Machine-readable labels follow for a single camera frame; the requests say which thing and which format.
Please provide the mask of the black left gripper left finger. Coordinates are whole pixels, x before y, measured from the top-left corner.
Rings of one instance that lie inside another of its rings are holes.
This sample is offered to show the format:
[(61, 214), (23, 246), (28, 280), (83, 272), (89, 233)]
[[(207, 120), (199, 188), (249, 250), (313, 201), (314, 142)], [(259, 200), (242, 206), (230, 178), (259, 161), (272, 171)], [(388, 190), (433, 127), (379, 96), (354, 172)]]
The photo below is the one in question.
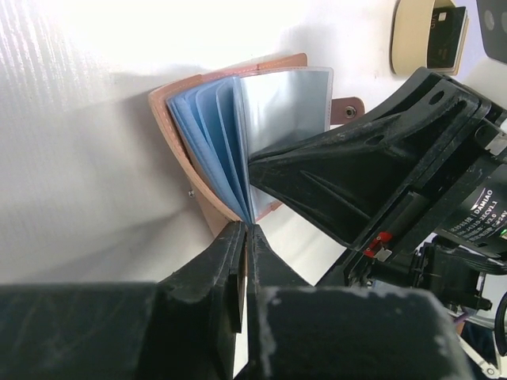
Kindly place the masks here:
[(2, 378), (232, 378), (246, 235), (227, 224), (157, 283), (2, 286)]

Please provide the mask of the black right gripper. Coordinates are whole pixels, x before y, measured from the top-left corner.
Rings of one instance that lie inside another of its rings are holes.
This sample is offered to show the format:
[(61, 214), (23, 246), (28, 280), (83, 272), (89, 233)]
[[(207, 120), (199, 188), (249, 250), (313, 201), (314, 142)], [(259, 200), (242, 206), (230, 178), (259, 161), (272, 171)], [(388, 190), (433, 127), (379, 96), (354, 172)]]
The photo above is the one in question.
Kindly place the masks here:
[(494, 314), (500, 303), (486, 277), (506, 278), (506, 166), (478, 180), (462, 175), (482, 151), (474, 148), (490, 100), (443, 75), (420, 68), (359, 119), (289, 146), (255, 154), (250, 183), (350, 249), (361, 249), (404, 211), (410, 195), (427, 211), (452, 187), (434, 221), (431, 241), (393, 253), (374, 239), (379, 259), (346, 250), (340, 283), (387, 283), (431, 291), (453, 313)]

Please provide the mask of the brown leather card holder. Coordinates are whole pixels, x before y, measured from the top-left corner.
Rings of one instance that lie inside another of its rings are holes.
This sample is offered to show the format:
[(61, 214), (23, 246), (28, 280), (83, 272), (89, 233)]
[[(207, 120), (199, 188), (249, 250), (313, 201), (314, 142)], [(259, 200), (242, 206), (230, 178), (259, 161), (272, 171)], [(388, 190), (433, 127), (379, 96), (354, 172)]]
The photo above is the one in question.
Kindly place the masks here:
[(334, 73), (303, 53), (233, 66), (163, 85), (151, 111), (183, 169), (213, 235), (230, 222), (254, 224), (279, 202), (250, 184), (257, 152), (348, 124), (365, 113), (359, 97), (335, 98)]

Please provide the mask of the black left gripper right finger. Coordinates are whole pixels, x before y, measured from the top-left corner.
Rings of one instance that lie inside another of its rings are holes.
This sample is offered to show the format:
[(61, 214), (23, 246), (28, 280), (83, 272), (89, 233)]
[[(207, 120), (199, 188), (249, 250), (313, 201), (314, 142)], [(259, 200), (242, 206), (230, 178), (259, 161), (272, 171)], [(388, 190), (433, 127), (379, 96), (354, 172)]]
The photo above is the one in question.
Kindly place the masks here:
[(470, 379), (454, 325), (427, 291), (314, 287), (246, 238), (248, 379)]

